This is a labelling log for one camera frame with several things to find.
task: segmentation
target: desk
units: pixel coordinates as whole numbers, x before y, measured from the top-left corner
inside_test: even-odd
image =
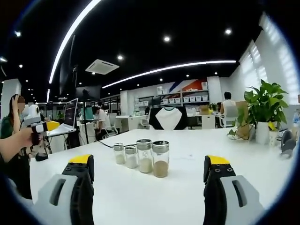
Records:
[[[203,164],[208,154],[228,159],[237,175],[260,193],[267,208],[280,196],[293,163],[279,158],[279,149],[255,142],[230,140],[229,129],[133,130],[104,140],[104,143],[132,144],[140,138],[170,142],[169,176],[156,178],[137,169],[115,163],[113,150],[99,142],[49,155],[30,163],[33,201],[38,190],[55,174],[62,173],[69,159],[90,153],[95,159],[93,216],[102,225],[199,225],[204,220]]]
[[[116,116],[116,128],[120,128],[121,132],[138,129],[141,119],[147,119],[147,115]]]

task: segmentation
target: ceiling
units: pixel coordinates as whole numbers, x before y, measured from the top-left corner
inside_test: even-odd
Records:
[[[102,0],[75,31],[72,62],[78,65],[77,85],[105,86],[132,75],[190,62],[239,60],[261,30],[258,23],[262,6],[255,1],[231,2]],[[45,102],[48,89],[50,100],[60,96],[59,67],[49,84],[53,62],[68,28],[88,3],[89,0],[35,1],[23,8],[15,26],[11,24],[6,30],[8,35],[1,37],[0,56],[7,59],[1,65],[7,77],[1,71],[0,76],[18,78],[27,101],[33,101],[34,97],[37,102]],[[225,34],[226,29],[232,30],[231,35]],[[21,31],[22,35],[17,37],[14,30]],[[170,37],[168,43],[164,42],[165,36]],[[119,68],[107,75],[86,72],[96,59]],[[120,89],[137,88],[138,84],[145,87],[214,76],[215,72],[226,77],[237,65],[201,65],[163,71],[102,89],[101,97],[118,94]],[[63,96],[68,97],[69,91],[66,89]]]

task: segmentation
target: white shirt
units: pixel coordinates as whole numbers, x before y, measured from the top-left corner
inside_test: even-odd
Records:
[[[224,102],[222,102],[223,108],[224,108],[224,115],[226,115],[226,108],[228,106],[236,106],[235,101],[232,101],[231,99],[227,99]]]
[[[95,115],[95,119],[102,121],[102,129],[111,126],[108,115],[104,112],[103,109],[99,109],[99,113]]]
[[[177,108],[166,110],[162,108],[155,117],[164,130],[174,130],[181,119],[182,113]]]

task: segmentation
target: potted plant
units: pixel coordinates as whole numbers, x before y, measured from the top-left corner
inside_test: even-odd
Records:
[[[286,123],[283,108],[288,104],[283,100],[283,94],[286,91],[281,89],[277,83],[267,83],[261,80],[260,88],[251,87],[252,91],[244,92],[244,99],[248,104],[248,116],[244,119],[244,111],[239,109],[237,119],[238,126],[255,127],[256,142],[261,144],[269,143],[269,122],[272,122],[278,129],[282,122]],[[236,132],[230,131],[230,135],[236,135]]]

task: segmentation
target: yellow object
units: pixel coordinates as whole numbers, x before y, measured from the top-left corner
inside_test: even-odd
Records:
[[[85,164],[87,164],[90,156],[91,156],[91,154],[76,156],[76,157],[70,159],[69,163],[85,163]]]
[[[268,125],[269,125],[269,127],[270,127],[271,130],[274,130],[274,131],[276,130],[276,128],[275,128],[275,126],[274,126],[274,124],[272,122],[269,122]]]
[[[223,157],[212,156],[212,155],[208,155],[208,157],[210,158],[211,164],[229,164],[229,162]]]
[[[55,121],[48,121],[48,122],[46,122],[46,125],[47,125],[47,131],[52,131],[52,130],[58,128],[60,123],[55,122]]]

